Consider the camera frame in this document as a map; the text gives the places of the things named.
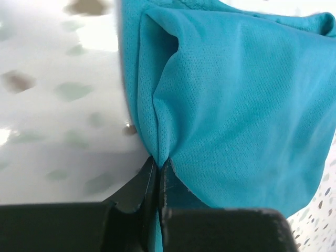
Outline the teal t shirt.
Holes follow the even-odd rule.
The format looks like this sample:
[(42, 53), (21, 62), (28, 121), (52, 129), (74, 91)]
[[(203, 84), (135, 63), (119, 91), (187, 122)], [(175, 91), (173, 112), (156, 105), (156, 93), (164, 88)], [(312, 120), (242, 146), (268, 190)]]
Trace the teal t shirt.
[(296, 215), (335, 135), (335, 17), (122, 1), (130, 113), (159, 167), (211, 207)]

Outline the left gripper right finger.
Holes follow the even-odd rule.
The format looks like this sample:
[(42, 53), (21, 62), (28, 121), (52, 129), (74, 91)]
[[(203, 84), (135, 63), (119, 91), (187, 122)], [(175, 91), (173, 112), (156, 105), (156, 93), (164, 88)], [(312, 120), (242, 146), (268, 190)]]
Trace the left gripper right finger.
[(171, 160), (161, 169), (159, 215), (164, 251), (297, 251), (286, 219), (268, 208), (211, 208), (177, 177)]

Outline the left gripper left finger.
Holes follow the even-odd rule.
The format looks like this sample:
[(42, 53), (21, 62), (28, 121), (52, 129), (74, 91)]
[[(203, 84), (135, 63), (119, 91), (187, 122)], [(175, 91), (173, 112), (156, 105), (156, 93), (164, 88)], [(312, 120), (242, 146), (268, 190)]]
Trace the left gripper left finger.
[(148, 158), (102, 202), (2, 206), (1, 251), (154, 251), (157, 171)]

